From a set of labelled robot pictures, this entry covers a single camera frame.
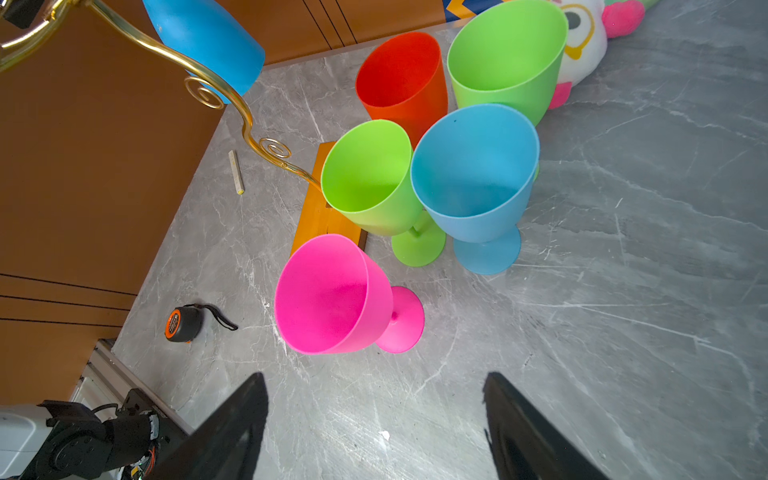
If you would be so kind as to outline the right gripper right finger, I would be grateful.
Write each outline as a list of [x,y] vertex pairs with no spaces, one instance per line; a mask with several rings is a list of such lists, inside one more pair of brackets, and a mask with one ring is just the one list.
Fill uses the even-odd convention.
[[501,373],[488,374],[483,393],[500,479],[607,479]]

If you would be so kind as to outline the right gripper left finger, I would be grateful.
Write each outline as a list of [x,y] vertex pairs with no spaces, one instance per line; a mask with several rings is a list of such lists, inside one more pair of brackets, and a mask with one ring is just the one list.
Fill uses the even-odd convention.
[[149,474],[151,479],[254,478],[269,413],[264,375],[250,375]]

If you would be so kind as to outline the pink wine glass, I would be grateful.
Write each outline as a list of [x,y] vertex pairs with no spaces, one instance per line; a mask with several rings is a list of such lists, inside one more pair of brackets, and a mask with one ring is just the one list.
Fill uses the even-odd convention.
[[338,234],[315,237],[290,257],[274,307],[283,340],[308,355],[351,353],[372,344],[403,353],[425,329],[419,297],[393,286],[372,258]]

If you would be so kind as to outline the blue wine glass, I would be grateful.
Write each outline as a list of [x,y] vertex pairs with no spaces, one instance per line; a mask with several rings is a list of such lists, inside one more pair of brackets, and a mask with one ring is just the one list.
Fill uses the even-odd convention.
[[531,121],[502,104],[455,110],[419,141],[410,178],[459,263],[478,275],[508,269],[521,251],[518,224],[539,166]]
[[149,19],[167,47],[203,64],[243,95],[266,60],[263,47],[212,0],[144,0]]

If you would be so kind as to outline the green wine glass front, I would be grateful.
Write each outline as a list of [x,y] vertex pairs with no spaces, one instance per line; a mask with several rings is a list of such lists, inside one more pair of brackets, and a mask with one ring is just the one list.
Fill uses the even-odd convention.
[[423,267],[441,255],[446,233],[414,193],[412,155],[400,125],[383,119],[364,122],[334,144],[320,182],[332,208],[361,229],[389,237],[402,264]]

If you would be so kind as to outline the green wine glass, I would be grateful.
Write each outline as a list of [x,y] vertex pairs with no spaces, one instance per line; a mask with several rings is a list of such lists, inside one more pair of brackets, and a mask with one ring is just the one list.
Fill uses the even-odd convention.
[[383,119],[364,122],[334,144],[320,182],[332,208],[361,229],[389,237],[402,264],[423,267],[441,255],[446,233],[414,193],[412,155],[400,125]]
[[538,125],[553,98],[568,38],[554,3],[509,1],[465,25],[447,55],[457,106],[503,104]]

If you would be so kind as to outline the red wine glass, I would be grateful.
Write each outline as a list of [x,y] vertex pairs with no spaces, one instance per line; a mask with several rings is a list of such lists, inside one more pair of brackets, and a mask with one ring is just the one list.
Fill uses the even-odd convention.
[[413,146],[449,110],[441,49],[423,32],[397,35],[373,50],[355,90],[371,119],[397,123]]

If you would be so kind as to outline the blue wine glass back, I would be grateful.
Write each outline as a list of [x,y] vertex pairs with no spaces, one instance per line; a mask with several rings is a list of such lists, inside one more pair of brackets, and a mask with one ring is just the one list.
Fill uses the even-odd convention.
[[144,0],[149,19],[167,47],[203,64],[243,95],[266,60],[263,47],[212,0]]

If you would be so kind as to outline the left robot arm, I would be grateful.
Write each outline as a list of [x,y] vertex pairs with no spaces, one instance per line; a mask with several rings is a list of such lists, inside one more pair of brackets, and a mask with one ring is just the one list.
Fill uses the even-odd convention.
[[102,420],[98,408],[47,400],[1,407],[3,479],[97,479],[151,455],[160,417],[117,409]]

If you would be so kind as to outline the wooden rack base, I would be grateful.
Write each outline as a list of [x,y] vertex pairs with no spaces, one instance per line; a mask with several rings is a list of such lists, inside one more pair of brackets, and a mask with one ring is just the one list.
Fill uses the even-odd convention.
[[322,192],[310,186],[302,207],[290,255],[293,255],[310,239],[323,234],[342,235],[355,242],[361,250],[364,250],[366,246],[367,232],[330,207]]

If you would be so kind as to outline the orange black tape measure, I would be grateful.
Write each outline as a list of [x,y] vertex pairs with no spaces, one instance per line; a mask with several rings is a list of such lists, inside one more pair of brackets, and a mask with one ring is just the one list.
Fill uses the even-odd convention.
[[205,310],[225,329],[229,331],[239,329],[235,323],[224,316],[217,306],[205,303],[189,303],[176,307],[171,312],[164,329],[165,338],[173,343],[190,343],[202,329]]

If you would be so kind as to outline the white plush bird toy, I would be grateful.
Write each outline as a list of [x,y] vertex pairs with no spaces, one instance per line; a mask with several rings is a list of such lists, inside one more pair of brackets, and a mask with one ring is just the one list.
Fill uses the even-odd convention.
[[566,16],[568,38],[549,109],[563,106],[572,89],[604,58],[610,39],[632,34],[642,23],[652,0],[555,0]]

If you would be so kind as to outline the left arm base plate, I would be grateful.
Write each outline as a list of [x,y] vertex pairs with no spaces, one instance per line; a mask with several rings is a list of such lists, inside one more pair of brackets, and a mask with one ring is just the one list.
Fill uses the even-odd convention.
[[125,415],[146,414],[153,417],[149,449],[139,460],[118,470],[118,479],[147,479],[189,436],[173,411],[140,388],[131,389],[121,407]]

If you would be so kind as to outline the aluminium front rail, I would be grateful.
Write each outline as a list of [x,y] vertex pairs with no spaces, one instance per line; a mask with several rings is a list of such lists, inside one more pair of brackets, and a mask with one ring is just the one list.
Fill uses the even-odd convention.
[[121,407],[128,392],[133,388],[140,388],[169,407],[173,411],[172,416],[180,421],[190,436],[194,428],[116,357],[111,351],[113,345],[114,341],[111,339],[100,339],[96,342],[70,400],[82,403],[88,408],[117,404],[117,407],[105,407],[96,413],[101,420],[112,419],[122,413]]

